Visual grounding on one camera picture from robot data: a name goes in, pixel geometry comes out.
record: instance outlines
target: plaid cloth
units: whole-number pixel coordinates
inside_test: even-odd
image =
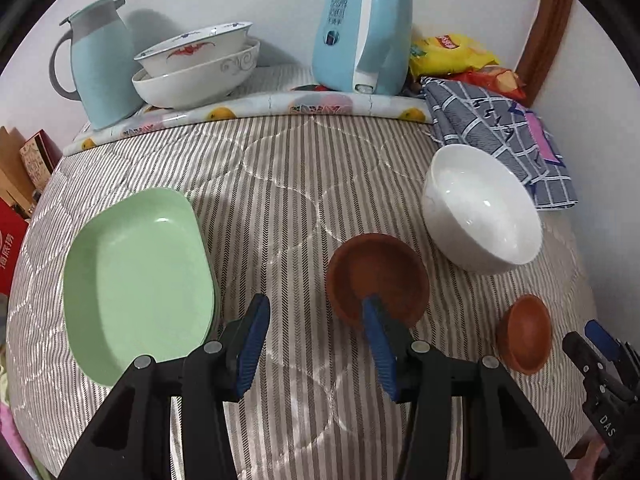
[[[484,88],[434,77],[421,80],[439,145],[469,144],[500,160],[527,187],[537,209],[578,202],[562,155],[532,110]]]

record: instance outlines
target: white wall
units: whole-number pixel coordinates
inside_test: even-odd
[[[82,105],[54,92],[47,76],[50,51],[68,26],[58,23],[95,0],[57,0],[33,27],[0,75],[0,124],[24,136],[44,128],[61,147],[86,121]],[[428,34],[462,32],[516,65],[538,0],[414,0],[414,23]],[[249,20],[263,40],[260,62],[310,63],[324,0],[127,0],[120,9],[142,50],[214,23]],[[58,51],[60,82],[72,88],[68,42]]]
[[[640,348],[640,87],[578,2],[534,108],[578,193],[572,223],[598,317]]]

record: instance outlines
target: brown bowl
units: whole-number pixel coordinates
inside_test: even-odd
[[[542,300],[533,294],[520,296],[502,316],[497,331],[500,357],[517,372],[539,372],[551,354],[551,318]]]
[[[362,329],[362,300],[371,294],[405,325],[415,325],[429,302],[429,279],[420,257],[389,235],[363,234],[347,240],[331,257],[326,292],[337,316]]]

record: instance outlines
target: screw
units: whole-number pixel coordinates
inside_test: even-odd
[[[429,350],[431,350],[431,346],[426,341],[418,339],[418,341],[414,341],[413,343],[411,343],[411,350],[413,350],[417,354],[426,354]]]
[[[138,369],[142,370],[142,368],[146,368],[151,364],[151,357],[148,355],[139,355],[136,357],[135,361],[133,361],[133,365]]]
[[[204,351],[207,354],[217,354],[222,350],[222,343],[220,341],[209,341],[204,345]]]
[[[487,368],[497,368],[500,365],[500,361],[492,355],[485,355],[482,358],[482,364]]]

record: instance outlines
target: kettle handle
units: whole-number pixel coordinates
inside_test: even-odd
[[[81,99],[78,90],[74,90],[73,92],[65,90],[58,82],[58,78],[56,76],[56,54],[58,53],[58,49],[60,48],[60,45],[65,43],[66,40],[71,40],[72,37],[73,32],[71,30],[68,30],[54,47],[53,52],[51,53],[51,57],[49,58],[49,81],[51,81],[51,86],[53,86],[53,89],[60,95],[62,95],[62,97],[66,97],[67,99],[71,99],[72,101],[79,101]]]
[[[370,1],[369,31],[360,56],[356,58],[353,75],[353,89],[355,91],[372,93],[375,90],[378,73],[385,62],[396,33],[399,5],[400,0]],[[363,1],[363,7],[366,6],[367,2]]]

